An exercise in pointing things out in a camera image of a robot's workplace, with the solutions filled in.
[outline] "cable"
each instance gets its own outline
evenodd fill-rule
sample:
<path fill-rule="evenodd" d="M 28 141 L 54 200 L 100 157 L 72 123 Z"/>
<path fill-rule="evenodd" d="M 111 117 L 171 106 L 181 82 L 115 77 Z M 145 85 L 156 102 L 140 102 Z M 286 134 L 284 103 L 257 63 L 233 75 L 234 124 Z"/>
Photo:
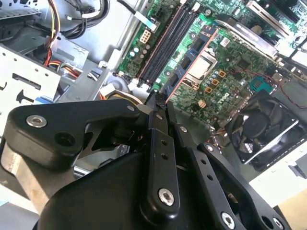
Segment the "cable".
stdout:
<path fill-rule="evenodd" d="M 49 66 L 51 66 L 51 65 L 54 65 L 54 66 L 61 66 L 62 63 L 59 62 L 59 61 L 51 61 L 48 65 L 49 65 Z M 78 74 L 76 71 L 74 71 L 73 69 L 71 69 L 67 64 L 65 64 L 65 65 L 66 65 L 66 67 L 64 67 L 65 70 L 66 70 L 71 76 L 73 76 L 74 78 L 77 78 L 79 74 Z"/>
<path fill-rule="evenodd" d="M 236 73 L 236 72 L 245 72 L 245 73 L 249 73 L 249 74 L 252 74 L 252 75 L 255 75 L 255 76 L 259 75 L 259 76 L 263 76 L 263 77 L 266 77 L 266 78 L 270 79 L 271 81 L 273 81 L 273 82 L 280 88 L 280 90 L 282 91 L 283 95 L 286 96 L 286 98 L 289 100 L 290 103 L 294 104 L 296 107 L 298 107 L 298 108 L 300 108 L 300 109 L 303 109 L 303 110 L 307 109 L 306 106 L 301 106 L 301 105 L 296 104 L 296 103 L 286 94 L 286 92 L 283 90 L 282 86 L 281 86 L 277 81 L 275 81 L 272 77 L 270 77 L 269 75 L 266 75 L 266 74 L 263 74 L 263 73 L 253 73 L 253 72 L 250 72 L 250 71 L 245 70 L 245 69 L 242 69 L 242 70 L 239 70 L 239 71 L 234 71 L 234 72 L 232 72 L 232 73 L 234 74 L 234 73 Z"/>
<path fill-rule="evenodd" d="M 122 4 L 124 7 L 127 8 L 127 10 L 129 10 L 132 14 L 135 14 L 136 11 L 130 6 L 128 5 L 125 1 L 123 0 L 117 0 L 117 2 L 119 2 L 120 4 Z"/>
<path fill-rule="evenodd" d="M 99 24 L 102 20 L 105 19 L 105 17 L 109 14 L 110 10 L 110 0 L 104 0 L 104 3 L 102 0 L 100 0 L 100 15 L 97 17 L 88 19 L 86 22 L 86 28 L 91 28 L 97 24 Z M 78 24 L 74 28 L 67 30 L 67 31 L 62 31 L 62 34 L 67 38 L 67 39 L 75 39 L 75 35 L 82 30 L 82 23 Z"/>
<path fill-rule="evenodd" d="M 52 24 L 51 24 L 51 39 L 53 39 L 54 38 L 54 33 L 55 33 L 55 29 L 54 29 L 54 12 L 53 12 L 53 10 L 52 10 L 52 8 L 51 8 L 51 6 L 49 6 L 50 7 L 50 12 L 51 12 L 51 20 L 52 20 Z"/>

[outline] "metal bolt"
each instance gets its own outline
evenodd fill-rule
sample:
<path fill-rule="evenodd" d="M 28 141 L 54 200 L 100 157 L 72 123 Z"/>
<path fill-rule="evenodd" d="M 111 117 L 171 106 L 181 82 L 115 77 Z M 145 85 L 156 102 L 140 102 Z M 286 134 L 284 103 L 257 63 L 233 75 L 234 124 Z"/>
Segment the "metal bolt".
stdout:
<path fill-rule="evenodd" d="M 213 148 L 210 145 L 206 145 L 206 148 L 210 151 L 213 152 Z"/>
<path fill-rule="evenodd" d="M 235 229 L 235 222 L 228 213 L 222 212 L 221 216 L 223 222 L 225 223 L 225 225 L 227 225 L 228 228 Z"/>
<path fill-rule="evenodd" d="M 276 218 L 274 217 L 273 220 L 274 220 L 275 224 L 276 224 L 280 229 L 283 229 L 283 225 L 282 225 L 282 223 L 281 223 L 278 219 L 276 219 Z"/>
<path fill-rule="evenodd" d="M 160 114 L 156 114 L 156 117 L 158 117 L 160 120 L 163 120 L 163 117 Z"/>
<path fill-rule="evenodd" d="M 42 128 L 47 125 L 47 120 L 39 115 L 31 115 L 28 116 L 26 119 L 29 126 L 35 127 L 35 128 Z"/>
<path fill-rule="evenodd" d="M 134 111 L 134 108 L 131 105 L 128 105 L 127 108 L 131 111 Z"/>
<path fill-rule="evenodd" d="M 173 194 L 166 188 L 161 188 L 158 192 L 160 200 L 167 206 L 172 206 L 174 203 Z"/>
<path fill-rule="evenodd" d="M 181 129 L 181 131 L 183 131 L 183 132 L 185 132 L 185 133 L 188 131 L 188 130 L 187 130 L 185 127 L 183 127 L 183 126 L 181 126 L 180 129 Z"/>

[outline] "capacitor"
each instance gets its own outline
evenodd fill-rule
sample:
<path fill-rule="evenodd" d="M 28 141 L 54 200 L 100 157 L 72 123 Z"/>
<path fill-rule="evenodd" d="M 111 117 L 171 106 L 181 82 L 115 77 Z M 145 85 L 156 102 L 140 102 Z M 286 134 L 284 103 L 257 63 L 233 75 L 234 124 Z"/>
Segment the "capacitor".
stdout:
<path fill-rule="evenodd" d="M 212 14 L 212 11 L 210 9 L 205 10 L 205 15 L 208 17 Z"/>
<path fill-rule="evenodd" d="M 238 7 L 234 12 L 234 16 L 237 16 L 240 13 L 241 9 Z"/>
<path fill-rule="evenodd" d="M 260 35 L 262 34 L 262 28 L 259 25 L 255 25 L 251 28 L 251 31 L 253 31 L 255 34 Z"/>

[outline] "expansion slot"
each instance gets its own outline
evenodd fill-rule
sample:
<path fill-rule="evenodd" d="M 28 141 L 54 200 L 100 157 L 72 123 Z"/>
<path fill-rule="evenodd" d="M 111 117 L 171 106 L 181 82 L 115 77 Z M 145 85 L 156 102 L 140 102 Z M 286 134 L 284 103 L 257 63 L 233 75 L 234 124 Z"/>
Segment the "expansion slot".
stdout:
<path fill-rule="evenodd" d="M 275 18 L 273 18 L 265 9 L 263 9 L 256 1 L 249 1 L 246 7 L 257 14 L 262 20 L 267 22 L 277 33 L 284 38 L 288 38 L 291 33 L 282 24 L 280 24 Z"/>
<path fill-rule="evenodd" d="M 151 85 L 158 77 L 160 71 L 165 66 L 167 60 L 172 55 L 172 50 L 180 43 L 180 37 L 187 32 L 189 26 L 195 19 L 195 14 L 189 12 L 186 5 L 180 6 L 167 30 L 151 53 L 148 61 L 138 75 L 139 84 L 147 83 Z"/>
<path fill-rule="evenodd" d="M 195 60 L 197 60 L 205 48 L 213 40 L 218 30 L 210 26 L 204 26 L 201 33 L 196 39 L 190 49 L 186 52 L 182 62 L 177 66 L 174 74 L 167 80 L 161 92 L 166 94 L 166 102 L 170 99 L 176 89 L 179 87 L 181 82 L 187 76 L 190 69 L 193 67 Z"/>

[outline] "ram slot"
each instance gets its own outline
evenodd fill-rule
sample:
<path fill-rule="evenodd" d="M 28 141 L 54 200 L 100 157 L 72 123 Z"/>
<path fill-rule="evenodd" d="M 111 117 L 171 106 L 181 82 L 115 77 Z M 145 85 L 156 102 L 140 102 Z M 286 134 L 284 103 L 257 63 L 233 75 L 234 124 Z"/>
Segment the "ram slot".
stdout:
<path fill-rule="evenodd" d="M 150 78 L 150 73 L 154 68 L 153 63 L 156 63 L 161 58 L 161 56 L 163 55 L 163 52 L 161 51 L 167 48 L 167 46 L 169 45 L 169 41 L 173 39 L 176 32 L 180 29 L 183 20 L 188 16 L 188 7 L 185 5 L 180 6 L 172 21 L 170 22 L 168 28 L 161 37 L 160 41 L 151 53 L 143 69 L 140 71 L 140 74 L 138 75 L 138 78 L 140 80 L 139 84 L 146 83 L 147 79 Z"/>
<path fill-rule="evenodd" d="M 163 55 L 158 60 L 158 63 L 154 65 L 154 70 L 149 75 L 148 85 L 152 85 L 157 78 L 159 77 L 161 71 L 164 69 L 165 65 L 169 61 L 169 59 L 172 57 L 173 53 L 177 49 L 178 45 L 180 44 L 181 40 L 185 36 L 185 34 L 188 32 L 189 28 L 193 24 L 195 18 L 198 17 L 198 13 L 191 13 L 189 17 L 182 23 L 180 30 L 177 31 L 177 33 L 174 36 L 174 39 L 169 42 L 169 45 L 167 46 L 166 50 L 162 51 Z"/>

